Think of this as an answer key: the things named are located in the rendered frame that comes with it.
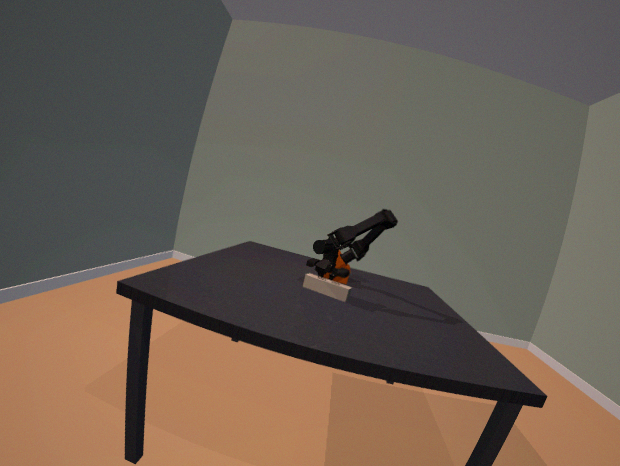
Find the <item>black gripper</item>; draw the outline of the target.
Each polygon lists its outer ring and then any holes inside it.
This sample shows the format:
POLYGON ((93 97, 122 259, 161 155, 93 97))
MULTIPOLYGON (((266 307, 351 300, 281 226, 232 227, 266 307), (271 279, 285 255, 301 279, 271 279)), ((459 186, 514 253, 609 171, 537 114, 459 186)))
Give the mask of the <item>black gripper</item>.
MULTIPOLYGON (((333 268, 333 271, 332 271, 332 273, 331 273, 331 274, 329 274, 329 280, 330 280, 330 281, 333 281, 333 280, 334 280, 334 278, 335 278, 335 277, 337 277, 337 276, 338 276, 338 277, 341 277, 341 278, 346 278, 347 276, 349 276, 349 275, 350 275, 350 271, 349 271, 348 269, 345 269, 345 268, 340 268, 340 269, 337 269, 337 268, 335 268, 335 267, 336 267, 336 261, 337 261, 337 258, 338 258, 338 254, 330 254, 330 253, 326 253, 326 254, 323 254, 323 256, 326 256, 326 259, 327 259, 327 260, 333 259, 333 261, 334 261, 334 268, 333 268)), ((309 259, 309 260, 307 261, 307 264, 306 264, 306 265, 307 265, 307 266, 309 266, 309 267, 314 267, 314 265, 316 266, 316 264, 317 264, 319 261, 320 261, 320 260, 318 260, 318 259, 312 258, 312 259, 309 259)), ((319 273, 319 272, 317 272, 317 273, 318 273, 318 276, 319 276, 319 277, 321 277, 321 278, 323 278, 323 277, 324 277, 324 275, 323 275, 323 274, 321 274, 321 273, 319 273)))

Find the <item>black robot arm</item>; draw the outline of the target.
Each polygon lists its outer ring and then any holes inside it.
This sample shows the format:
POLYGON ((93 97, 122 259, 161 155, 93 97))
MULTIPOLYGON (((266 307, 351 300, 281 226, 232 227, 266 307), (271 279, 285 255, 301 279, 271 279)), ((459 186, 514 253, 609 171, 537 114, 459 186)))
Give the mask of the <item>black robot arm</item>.
MULTIPOLYGON (((329 233, 329 238, 327 240, 315 241, 313 244, 313 250, 316 254, 338 254, 339 250, 349 247, 350 250, 340 254, 342 260, 347 266, 347 264, 354 259, 356 259, 357 262, 361 260, 369 250, 369 245, 386 229, 395 227, 397 223, 398 219, 390 210, 387 211, 382 209, 374 216, 357 225, 341 227, 329 233), (361 240, 355 241, 357 236, 368 230, 370 231, 361 240), (336 238, 333 236, 334 234, 336 238)), ((326 273, 331 273, 333 268, 333 259, 327 260, 326 256, 323 256, 323 259, 316 264, 316 271, 323 275, 326 273)))

